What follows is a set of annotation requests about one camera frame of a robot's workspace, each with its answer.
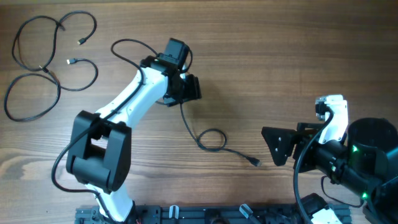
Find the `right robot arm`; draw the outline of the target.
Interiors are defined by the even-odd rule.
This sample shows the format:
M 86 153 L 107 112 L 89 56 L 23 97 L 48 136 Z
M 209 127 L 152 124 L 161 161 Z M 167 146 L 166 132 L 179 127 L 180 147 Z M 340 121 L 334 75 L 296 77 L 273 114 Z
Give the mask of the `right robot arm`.
M 362 118 L 341 140 L 311 142 L 320 128 L 299 123 L 297 129 L 264 127 L 261 134 L 275 165 L 304 153 L 302 164 L 294 165 L 299 173 L 320 170 L 366 202 L 371 223 L 397 223 L 397 128 L 383 118 Z

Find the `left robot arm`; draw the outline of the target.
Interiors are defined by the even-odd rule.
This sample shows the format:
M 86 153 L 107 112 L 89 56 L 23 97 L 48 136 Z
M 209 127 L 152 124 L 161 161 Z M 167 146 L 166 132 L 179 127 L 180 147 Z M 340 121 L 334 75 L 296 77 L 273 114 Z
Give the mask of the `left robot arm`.
M 132 130 L 160 98 L 166 106 L 201 98 L 198 78 L 189 75 L 189 46 L 169 39 L 165 51 L 141 60 L 130 84 L 95 113 L 81 111 L 65 148 L 66 170 L 95 196 L 106 223 L 131 223 L 135 203 L 124 185 L 131 166 Z

